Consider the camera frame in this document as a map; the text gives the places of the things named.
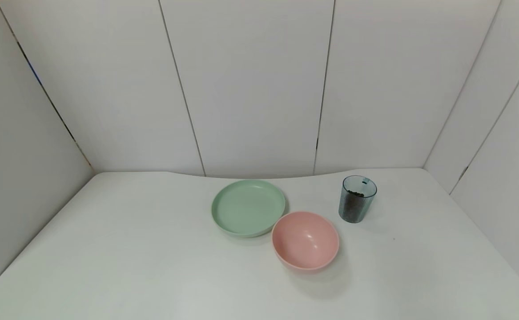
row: bowl rim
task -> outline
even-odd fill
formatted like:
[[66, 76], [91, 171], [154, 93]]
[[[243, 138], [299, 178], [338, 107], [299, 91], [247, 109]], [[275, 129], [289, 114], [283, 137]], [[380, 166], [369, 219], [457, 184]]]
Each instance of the bowl rim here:
[[[318, 266], [318, 267], [314, 267], [314, 268], [304, 268], [304, 267], [299, 267], [297, 265], [294, 265], [292, 263], [290, 263], [289, 261], [286, 261], [284, 258], [281, 257], [281, 255], [278, 253], [277, 249], [275, 248], [275, 243], [273, 241], [273, 236], [275, 235], [275, 229], [277, 227], [277, 225], [279, 224], [279, 222], [281, 220], [283, 220], [285, 217], [288, 217], [288, 216], [291, 216], [291, 215], [297, 215], [297, 214], [304, 214], [304, 213], [308, 213], [310, 215], [316, 215], [320, 218], [322, 218], [323, 221], [325, 221], [326, 223], [328, 223], [328, 225], [330, 225], [330, 227], [333, 229], [334, 233], [333, 235], [336, 237], [336, 242], [337, 242], [337, 246], [336, 246], [336, 251], [334, 251], [334, 254], [332, 255], [332, 258], [329, 259], [329, 261], [327, 261], [326, 263]], [[277, 257], [279, 258], [279, 260], [281, 260], [282, 262], [284, 262], [285, 264], [295, 268], [295, 269], [298, 269], [298, 270], [301, 270], [301, 271], [315, 271], [315, 270], [319, 270], [319, 269], [322, 269], [324, 267], [326, 267], [327, 265], [329, 265], [330, 263], [332, 263], [332, 261], [334, 260], [334, 258], [336, 258], [336, 255], [338, 255], [338, 251], [340, 249], [340, 237], [338, 236], [338, 231], [336, 231], [336, 228], [334, 227], [334, 225], [332, 224], [332, 221], [330, 221], [328, 218], [326, 217], [323, 217], [321, 215], [318, 215], [314, 212], [310, 212], [310, 211], [294, 211], [294, 212], [290, 212], [286, 215], [283, 215], [282, 217], [279, 218], [279, 220], [277, 220], [277, 222], [273, 225], [273, 229], [271, 229], [271, 245], [273, 247], [273, 250], [275, 251], [275, 254], [277, 255]]]

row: white wall panel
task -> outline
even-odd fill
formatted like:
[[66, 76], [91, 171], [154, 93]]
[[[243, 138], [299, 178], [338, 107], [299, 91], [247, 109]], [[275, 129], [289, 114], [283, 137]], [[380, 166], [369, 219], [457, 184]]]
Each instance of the white wall panel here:
[[425, 168], [451, 192], [519, 81], [519, 1], [503, 0]]
[[0, 0], [97, 172], [203, 174], [157, 0]]
[[421, 167], [498, 0], [337, 0], [316, 173]]
[[92, 176], [0, 13], [0, 274]]
[[519, 275], [519, 86], [452, 197]]
[[162, 0], [206, 174], [312, 174], [332, 0]]

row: plate rim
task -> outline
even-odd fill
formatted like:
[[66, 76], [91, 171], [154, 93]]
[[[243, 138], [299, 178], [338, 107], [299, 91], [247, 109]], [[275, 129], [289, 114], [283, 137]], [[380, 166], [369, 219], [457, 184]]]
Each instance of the plate rim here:
[[[233, 231], [230, 231], [230, 230], [227, 230], [225, 229], [224, 227], [222, 227], [222, 225], [220, 225], [218, 223], [218, 221], [216, 220], [216, 216], [217, 214], [214, 214], [214, 212], [217, 213], [218, 210], [214, 210], [214, 206], [217, 204], [217, 201], [218, 199], [220, 199], [220, 195], [223, 193], [223, 191], [225, 191], [226, 189], [230, 188], [230, 187], [233, 187], [234, 184], [242, 184], [242, 183], [249, 183], [249, 182], [259, 182], [260, 184], [266, 184], [267, 186], [271, 187], [271, 188], [274, 188], [276, 191], [277, 191], [277, 195], [281, 198], [282, 200], [282, 203], [283, 203], [283, 209], [282, 209], [282, 212], [280, 213], [280, 215], [277, 216], [277, 219], [275, 219], [273, 221], [273, 224], [271, 224], [268, 228], [266, 229], [263, 229], [263, 230], [260, 230], [260, 231], [257, 231], [257, 232], [253, 232], [253, 233], [238, 233], [238, 232], [233, 232]], [[285, 195], [283, 194], [283, 192], [277, 188], [277, 186], [275, 186], [274, 184], [272, 184], [271, 182], [268, 182], [268, 181], [265, 181], [265, 180], [259, 180], [259, 179], [243, 179], [243, 180], [238, 180], [238, 181], [235, 181], [235, 182], [232, 182], [231, 184], [223, 187], [220, 191], [218, 191], [218, 193], [215, 195], [214, 197], [214, 200], [212, 201], [211, 203], [211, 207], [210, 207], [210, 213], [212, 215], [212, 220], [214, 220], [214, 223], [215, 225], [217, 225], [222, 231], [224, 231], [225, 233], [228, 233], [229, 235], [232, 235], [234, 237], [239, 237], [239, 238], [253, 238], [253, 237], [258, 237], [258, 236], [261, 236], [261, 235], [264, 235], [266, 233], [268, 233], [269, 231], [271, 231], [273, 229], [273, 226], [277, 223], [277, 221], [279, 221], [279, 219], [281, 219], [281, 217], [284, 215], [285, 213], [285, 209], [286, 209], [286, 204], [287, 204], [287, 200], [286, 200], [286, 197]]]

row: clear plastic cup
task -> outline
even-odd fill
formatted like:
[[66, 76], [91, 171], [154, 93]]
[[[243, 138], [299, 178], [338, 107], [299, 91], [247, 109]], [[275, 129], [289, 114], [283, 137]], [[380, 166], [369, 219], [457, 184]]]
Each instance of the clear plastic cup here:
[[347, 176], [342, 181], [338, 214], [342, 220], [359, 223], [364, 219], [374, 196], [376, 184], [365, 176]]

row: panel seam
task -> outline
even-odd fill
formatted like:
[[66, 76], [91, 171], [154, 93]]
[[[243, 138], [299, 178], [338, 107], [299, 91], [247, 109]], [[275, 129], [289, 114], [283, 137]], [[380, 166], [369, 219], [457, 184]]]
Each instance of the panel seam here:
[[[475, 160], [475, 158], [477, 157], [477, 154], [479, 154], [479, 151], [481, 150], [481, 148], [483, 148], [483, 145], [485, 144], [485, 142], [487, 141], [487, 138], [489, 137], [489, 135], [491, 135], [491, 132], [493, 132], [493, 129], [495, 128], [495, 125], [497, 125], [497, 122], [499, 121], [499, 119], [501, 118], [501, 115], [503, 115], [505, 109], [508, 107], [508, 104], [510, 102], [510, 100], [512, 99], [512, 97], [514, 96], [514, 93], [517, 91], [519, 87], [519, 78], [518, 78], [518, 81], [513, 89], [513, 91], [510, 93], [510, 96], [509, 96], [509, 99], [507, 99], [507, 103], [505, 103], [503, 109], [501, 110], [501, 112], [499, 113], [499, 116], [497, 117], [497, 119], [495, 120], [495, 123], [493, 123], [493, 125], [491, 126], [491, 129], [489, 130], [489, 133], [487, 133], [487, 136], [485, 136], [485, 138], [483, 139], [483, 142], [481, 143], [481, 145], [479, 146], [479, 148], [477, 149], [477, 152], [475, 152], [475, 155], [473, 156], [473, 158], [471, 158], [471, 161], [469, 161], [469, 164], [467, 165], [467, 168], [469, 168], [471, 166], [471, 164], [473, 163], [473, 161]], [[461, 178], [463, 178], [463, 176], [461, 176], [459, 178], [459, 180], [457, 181], [457, 183], [453, 186], [453, 188], [451, 189], [451, 192], [449, 192], [449, 194], [452, 194], [453, 193], [453, 190], [455, 190], [455, 188], [457, 187], [457, 185], [459, 184], [459, 182], [461, 181]]]
[[330, 42], [332, 41], [332, 29], [334, 26], [334, 9], [335, 8], [336, 8], [336, 0], [333, 1], [332, 16], [330, 18], [329, 47], [326, 51], [325, 79], [322, 83], [321, 109], [320, 109], [320, 113], [318, 114], [317, 143], [316, 143], [316, 146], [314, 147], [314, 162], [313, 162], [313, 174], [312, 174], [313, 176], [314, 176], [314, 171], [317, 167], [318, 139], [321, 135], [322, 106], [324, 105], [324, 101], [325, 101], [326, 75], [328, 74], [328, 69], [329, 69]]
[[495, 21], [497, 20], [497, 16], [499, 15], [499, 12], [501, 11], [501, 5], [503, 4], [503, 0], [500, 0], [499, 6], [497, 7], [497, 10], [495, 10], [495, 15], [493, 16], [493, 19], [491, 20], [491, 24], [489, 25], [489, 28], [487, 29], [487, 33], [485, 34], [485, 38], [483, 39], [483, 42], [481, 43], [481, 47], [479, 47], [479, 51], [477, 51], [477, 55], [475, 56], [475, 60], [473, 61], [473, 64], [471, 65], [471, 68], [469, 69], [469, 73], [467, 73], [467, 77], [465, 78], [465, 81], [463, 82], [463, 86], [461, 87], [461, 90], [459, 91], [459, 94], [457, 95], [457, 98], [455, 99], [455, 102], [453, 103], [453, 106], [451, 107], [451, 110], [449, 111], [449, 114], [447, 115], [447, 118], [445, 119], [445, 122], [443, 122], [443, 126], [441, 127], [441, 130], [439, 130], [439, 134], [437, 138], [435, 138], [435, 142], [433, 146], [431, 146], [430, 153], [427, 155], [427, 158], [425, 162], [423, 162], [422, 168], [425, 169], [427, 161], [430, 159], [431, 154], [434, 152], [434, 148], [436, 144], [439, 142], [439, 138], [441, 134], [443, 133], [443, 129], [447, 126], [447, 122], [449, 122], [449, 119], [451, 118], [451, 115], [453, 114], [453, 110], [455, 109], [455, 106], [459, 102], [459, 99], [461, 98], [461, 94], [463, 93], [463, 90], [465, 89], [467, 82], [469, 81], [469, 77], [471, 76], [471, 73], [473, 73], [473, 69], [475, 68], [475, 65], [477, 65], [477, 61], [479, 60], [479, 56], [481, 55], [481, 52], [483, 51], [483, 47], [485, 47], [485, 43], [487, 42], [487, 38], [489, 38], [489, 34], [491, 34], [491, 30], [493, 30], [493, 26], [495, 24]]
[[200, 152], [200, 146], [198, 144], [198, 138], [196, 138], [196, 131], [194, 130], [194, 123], [192, 123], [192, 116], [190, 115], [190, 109], [188, 109], [188, 103], [186, 102], [186, 94], [184, 93], [184, 86], [180, 79], [180, 72], [178, 71], [178, 64], [176, 63], [176, 57], [174, 56], [174, 50], [172, 50], [172, 42], [170, 41], [170, 35], [168, 35], [168, 27], [166, 26], [166, 20], [164, 19], [164, 11], [162, 10], [162, 4], [158, 0], [158, 8], [160, 9], [160, 16], [162, 17], [162, 24], [164, 24], [164, 31], [166, 32], [166, 39], [168, 40], [168, 46], [170, 53], [172, 54], [172, 61], [174, 62], [174, 68], [176, 69], [176, 76], [178, 77], [178, 83], [180, 84], [180, 91], [182, 91], [182, 99], [184, 99], [184, 106], [186, 107], [186, 113], [188, 113], [188, 121], [190, 121], [190, 127], [192, 128], [192, 134], [194, 135], [194, 142], [196, 142], [196, 150], [198, 150], [198, 157], [200, 158], [200, 165], [202, 166], [202, 172], [206, 176], [206, 169], [204, 168], [204, 161], [202, 160], [202, 153]]

